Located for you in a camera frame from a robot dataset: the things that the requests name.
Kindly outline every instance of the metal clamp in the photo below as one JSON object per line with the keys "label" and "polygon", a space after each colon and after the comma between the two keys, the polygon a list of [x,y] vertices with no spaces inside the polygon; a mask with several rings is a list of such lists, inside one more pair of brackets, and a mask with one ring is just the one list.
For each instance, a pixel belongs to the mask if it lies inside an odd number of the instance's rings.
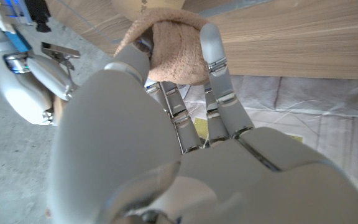
{"label": "metal clamp", "polygon": [[159,91],[160,89],[161,89],[161,86],[159,83],[154,83],[153,85],[150,85],[145,88],[146,93],[148,93],[148,94],[153,93],[155,91]]}
{"label": "metal clamp", "polygon": [[189,147],[188,149],[185,149],[185,150],[183,151],[183,154],[186,154],[186,153],[188,153],[188,152],[191,152],[191,151],[194,151],[194,150],[197,150],[197,149],[200,149],[200,146],[199,146],[199,145],[191,146],[191,147]]}
{"label": "metal clamp", "polygon": [[53,125],[53,109],[50,108],[42,113],[42,124],[44,125]]}
{"label": "metal clamp", "polygon": [[218,72],[227,67],[227,59],[226,57],[218,60],[214,63],[208,64],[208,71],[211,72]]}
{"label": "metal clamp", "polygon": [[74,71],[74,66],[71,62],[68,61],[70,58],[79,58],[80,52],[73,49],[68,49],[66,47],[61,47],[53,44],[48,44],[42,42],[41,51],[57,61],[58,63],[62,63],[67,68]]}
{"label": "metal clamp", "polygon": [[178,91],[178,87],[175,87],[175,88],[173,88],[173,89],[171,89],[171,90],[166,91],[166,92],[165,92],[165,95],[166,95],[166,96],[170,96],[170,95],[176,93],[177,91]]}
{"label": "metal clamp", "polygon": [[187,112],[187,110],[181,111],[181,112],[173,115],[173,117],[172,117],[172,121],[174,124],[180,124],[182,122],[187,121],[188,119],[190,119],[190,115]]}
{"label": "metal clamp", "polygon": [[207,116],[208,119],[212,119],[212,118],[217,118],[217,117],[219,117],[221,115],[219,114],[218,110],[216,109],[216,110],[213,110],[213,111],[210,111],[210,112],[206,113],[206,116]]}
{"label": "metal clamp", "polygon": [[226,95],[216,99],[216,101],[218,102],[218,104],[220,104],[220,103],[225,103],[227,101],[233,100],[235,98],[236,98],[236,93],[231,92],[229,94],[226,94]]}

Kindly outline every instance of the metal finger segment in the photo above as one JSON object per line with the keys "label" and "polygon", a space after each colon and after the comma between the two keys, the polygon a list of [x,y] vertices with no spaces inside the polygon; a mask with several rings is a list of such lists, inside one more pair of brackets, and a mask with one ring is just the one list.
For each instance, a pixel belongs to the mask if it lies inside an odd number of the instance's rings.
{"label": "metal finger segment", "polygon": [[226,128],[224,127],[221,115],[218,111],[218,104],[212,92],[211,84],[204,85],[206,117],[208,121],[208,139],[209,145],[225,141],[229,138]]}
{"label": "metal finger segment", "polygon": [[159,82],[154,83],[150,86],[145,87],[146,92],[157,102],[160,103],[163,110],[170,114],[167,100],[165,99],[164,92],[162,91],[161,85]]}
{"label": "metal finger segment", "polygon": [[178,138],[181,144],[182,153],[185,154],[202,147],[200,137],[191,121],[186,109],[185,102],[181,98],[176,84],[162,82],[161,86],[167,97],[168,107],[171,112],[172,122],[177,129]]}
{"label": "metal finger segment", "polygon": [[200,32],[200,41],[219,114],[230,137],[237,138],[240,133],[252,129],[254,125],[234,93],[218,27],[210,23],[204,25]]}

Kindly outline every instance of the wood grain surface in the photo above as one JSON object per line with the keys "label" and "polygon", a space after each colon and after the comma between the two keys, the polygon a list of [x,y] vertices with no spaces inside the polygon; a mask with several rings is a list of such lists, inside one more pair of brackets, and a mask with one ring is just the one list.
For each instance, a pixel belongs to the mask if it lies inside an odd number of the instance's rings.
{"label": "wood grain surface", "polygon": [[232,74],[358,79],[358,0],[278,0],[209,20]]}
{"label": "wood grain surface", "polygon": [[[200,12],[232,0],[187,0]],[[132,22],[110,0],[47,0],[53,17],[112,55]],[[236,75],[358,78],[358,0],[274,0],[208,18]]]}

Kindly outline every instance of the robotic hand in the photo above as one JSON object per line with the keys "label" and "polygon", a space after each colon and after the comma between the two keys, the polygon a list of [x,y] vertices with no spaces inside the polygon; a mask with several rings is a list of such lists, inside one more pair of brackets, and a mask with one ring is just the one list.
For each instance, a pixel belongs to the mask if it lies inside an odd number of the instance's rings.
{"label": "robotic hand", "polygon": [[50,161],[55,223],[358,223],[358,191],[344,173],[254,128],[218,28],[206,24],[200,39],[211,147],[201,148],[174,84],[145,84],[151,45],[128,45],[65,108]]}
{"label": "robotic hand", "polygon": [[[9,23],[14,21],[4,20],[12,19],[13,16],[2,16],[10,15],[11,8],[16,11],[20,6],[26,12],[24,1],[15,2],[15,7],[0,6],[0,92],[28,122],[40,125],[56,124],[56,115],[59,111],[53,107],[54,101],[56,98],[68,101],[76,89],[70,72],[67,74],[58,63],[64,63],[73,69],[68,59],[78,58],[80,54],[76,50],[46,43],[42,43],[42,51],[53,60],[33,54],[30,45]],[[36,9],[37,7],[33,7],[30,12],[42,13]],[[17,20],[25,18],[26,16],[15,17]]]}

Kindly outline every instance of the towel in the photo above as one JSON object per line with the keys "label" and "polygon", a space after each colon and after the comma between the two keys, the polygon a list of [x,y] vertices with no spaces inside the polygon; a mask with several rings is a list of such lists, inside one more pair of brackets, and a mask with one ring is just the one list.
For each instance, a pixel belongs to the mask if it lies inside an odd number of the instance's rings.
{"label": "towel", "polygon": [[148,9],[131,25],[115,55],[151,27],[154,48],[149,78],[203,85],[208,83],[208,69],[201,51],[200,30],[206,23],[202,16],[185,10]]}

